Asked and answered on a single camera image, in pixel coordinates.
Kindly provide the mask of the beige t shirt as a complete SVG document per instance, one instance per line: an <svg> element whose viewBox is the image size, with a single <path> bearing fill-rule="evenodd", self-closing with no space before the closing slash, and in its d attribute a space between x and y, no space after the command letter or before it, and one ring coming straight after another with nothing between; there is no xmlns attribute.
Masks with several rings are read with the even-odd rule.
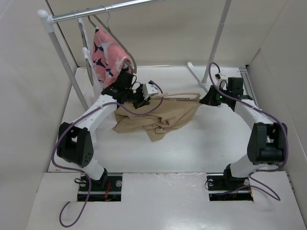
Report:
<svg viewBox="0 0 307 230"><path fill-rule="evenodd" d="M150 104L135 109L131 103L125 103L125 110L119 107L115 111L117 124L113 130L117 133L130 133L145 130L152 142L160 141L171 132L189 123L198 108L197 101L171 101L151 99Z"/></svg>

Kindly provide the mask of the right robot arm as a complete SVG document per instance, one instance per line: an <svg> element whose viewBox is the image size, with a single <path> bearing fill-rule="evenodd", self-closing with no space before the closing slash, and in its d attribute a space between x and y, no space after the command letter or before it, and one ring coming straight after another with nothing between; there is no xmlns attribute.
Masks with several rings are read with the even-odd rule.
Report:
<svg viewBox="0 0 307 230"><path fill-rule="evenodd" d="M233 189L243 183L250 173L268 166L284 163L287 156L287 126L279 124L260 110L254 100L244 94L243 79L223 79L215 75L218 82L200 100L203 105L218 107L228 105L251 129L246 154L238 161L227 165L222 176L224 189Z"/></svg>

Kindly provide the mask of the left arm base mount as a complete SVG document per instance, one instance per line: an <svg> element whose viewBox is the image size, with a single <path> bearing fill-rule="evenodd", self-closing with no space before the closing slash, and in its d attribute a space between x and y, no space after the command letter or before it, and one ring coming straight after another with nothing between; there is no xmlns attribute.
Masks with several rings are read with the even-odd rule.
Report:
<svg viewBox="0 0 307 230"><path fill-rule="evenodd" d="M111 173L107 176L107 181L101 185L97 181L92 181L90 196L88 202L120 202L122 190L123 174ZM77 201L85 201L89 182L85 175L75 178L74 182L79 186L77 193Z"/></svg>

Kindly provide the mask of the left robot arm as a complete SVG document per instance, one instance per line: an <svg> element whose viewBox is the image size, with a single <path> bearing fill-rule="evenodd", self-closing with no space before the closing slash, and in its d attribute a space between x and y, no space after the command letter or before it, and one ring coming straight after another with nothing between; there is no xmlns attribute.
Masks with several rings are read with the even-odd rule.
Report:
<svg viewBox="0 0 307 230"><path fill-rule="evenodd" d="M88 175L91 186L96 190L104 189L107 184L107 170L94 159L96 130L124 103L132 103L137 109L148 105L151 96L159 92L151 81L134 89L133 78L133 74L121 72L80 118L72 123L64 122L59 127L57 156Z"/></svg>

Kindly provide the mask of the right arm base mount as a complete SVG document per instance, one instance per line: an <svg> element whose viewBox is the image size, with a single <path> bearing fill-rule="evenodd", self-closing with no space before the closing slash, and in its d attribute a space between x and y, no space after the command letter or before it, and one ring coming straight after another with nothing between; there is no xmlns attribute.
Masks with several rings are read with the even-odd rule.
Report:
<svg viewBox="0 0 307 230"><path fill-rule="evenodd" d="M253 201L248 178L226 179L223 173L206 174L205 188L209 192L210 201Z"/></svg>

